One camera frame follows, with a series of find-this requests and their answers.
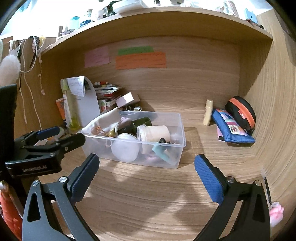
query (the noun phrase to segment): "transparent container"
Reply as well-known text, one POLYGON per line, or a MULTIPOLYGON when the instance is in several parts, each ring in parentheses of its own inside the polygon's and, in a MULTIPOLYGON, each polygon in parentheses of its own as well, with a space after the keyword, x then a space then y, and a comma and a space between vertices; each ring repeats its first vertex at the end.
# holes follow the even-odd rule
POLYGON ((85 136, 83 148, 85 155, 94 153, 100 158, 121 161, 151 167, 177 168, 183 148, 186 146, 184 127, 180 113, 148 112, 148 111, 120 111, 121 117, 126 116, 132 121, 149 117, 153 126, 165 125, 170 132, 171 144, 158 142, 144 142, 132 139, 119 139, 102 136, 85 136), (143 146, 151 151, 143 154, 143 146))
POLYGON ((113 12, 120 14, 135 9, 147 8, 147 5, 143 2, 143 0, 122 0, 113 3, 112 8, 113 12))

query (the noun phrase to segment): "white paper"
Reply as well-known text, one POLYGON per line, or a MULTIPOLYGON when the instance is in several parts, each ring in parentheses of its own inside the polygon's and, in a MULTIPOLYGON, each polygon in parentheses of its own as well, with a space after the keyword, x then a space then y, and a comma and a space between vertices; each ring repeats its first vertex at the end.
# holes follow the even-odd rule
POLYGON ((77 95, 81 97, 85 96, 84 76, 67 78, 67 81, 72 95, 77 95))
POLYGON ((90 90, 85 91, 85 96, 73 96, 76 101, 77 113, 81 127, 86 127, 93 119, 100 115, 100 107, 96 92, 91 81, 83 76, 89 84, 90 90))

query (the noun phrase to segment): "shelf top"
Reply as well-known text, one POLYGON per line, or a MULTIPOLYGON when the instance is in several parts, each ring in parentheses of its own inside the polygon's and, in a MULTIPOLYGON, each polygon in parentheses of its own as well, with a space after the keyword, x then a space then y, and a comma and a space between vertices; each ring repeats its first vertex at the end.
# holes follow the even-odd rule
POLYGON ((155 36, 204 37, 227 42, 272 40, 258 26, 221 12, 191 7, 154 7, 116 14, 92 22, 42 51, 91 49, 126 39, 155 36))

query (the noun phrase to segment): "yellow bottle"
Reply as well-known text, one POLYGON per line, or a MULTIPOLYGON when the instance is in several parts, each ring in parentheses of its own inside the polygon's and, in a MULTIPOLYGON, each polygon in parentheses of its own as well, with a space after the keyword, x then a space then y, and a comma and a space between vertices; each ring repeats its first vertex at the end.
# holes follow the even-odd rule
POLYGON ((212 112, 213 112, 213 101, 207 100, 207 103, 205 105, 205 115, 204 115, 204 121, 203 121, 205 126, 208 126, 210 124, 212 112))
POLYGON ((62 87, 63 97, 64 97, 67 127, 70 128, 71 131, 78 131, 81 127, 76 115, 73 98, 68 86, 67 79, 62 80, 61 87, 62 87))

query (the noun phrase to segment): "hanging cord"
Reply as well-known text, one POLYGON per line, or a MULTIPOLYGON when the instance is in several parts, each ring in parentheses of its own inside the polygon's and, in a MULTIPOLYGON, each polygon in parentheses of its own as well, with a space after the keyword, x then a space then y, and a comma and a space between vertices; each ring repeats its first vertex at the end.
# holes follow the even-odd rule
POLYGON ((40 63, 40 74, 38 74, 38 76, 40 77, 40 87, 41 87, 41 93, 42 93, 42 95, 45 95, 45 92, 44 92, 44 89, 42 87, 42 59, 41 59, 41 49, 42 49, 42 47, 44 45, 45 39, 46 39, 46 37, 44 39, 42 38, 42 45, 41 45, 41 47, 38 50, 38 52, 39 52, 38 53, 38 57, 39 57, 39 63, 40 63))
MULTIPOLYGON (((23 50, 25 49, 26 41, 27 41, 27 40, 25 39, 25 42, 24 42, 24 45, 23 45, 23 50)), ((24 67, 23 67, 23 68, 24 68, 24 70, 25 70, 25 57, 24 57, 24 51, 23 51, 23 50, 22 50, 22 58, 23 58, 23 61, 24 61, 24 67)), ((35 60, 34 60, 34 64, 32 65, 32 68, 31 68, 29 71, 22 71, 22 70, 21 70, 21 72, 24 73, 24 80, 25 80, 25 83, 26 83, 26 85, 27 85, 27 87, 28 87, 28 89, 29 89, 29 91, 30 91, 30 94, 31 94, 31 97, 32 97, 32 100, 33 100, 34 110, 35 110, 36 116, 37 116, 38 121, 39 121, 40 129, 42 130, 42 126, 41 126, 40 118, 39 118, 39 116, 38 116, 38 113, 37 113, 37 110, 36 110, 36 106, 35 106, 34 97, 33 97, 33 94, 32 94, 32 91, 31 91, 31 88, 30 88, 30 86, 28 85, 28 82, 27 82, 27 80, 26 80, 26 75, 25 75, 25 73, 29 73, 29 72, 34 68, 35 63, 36 63, 36 58, 37 58, 37 53, 36 53, 36 55, 35 55, 35 60)))
POLYGON ((27 124, 28 122, 27 122, 27 117, 26 117, 25 101, 24 101, 24 97, 23 97, 23 94, 22 94, 21 84, 20 84, 20 75, 19 75, 19 88, 20 88, 20 95, 22 97, 22 107, 24 109, 24 120, 25 120, 25 123, 27 124))

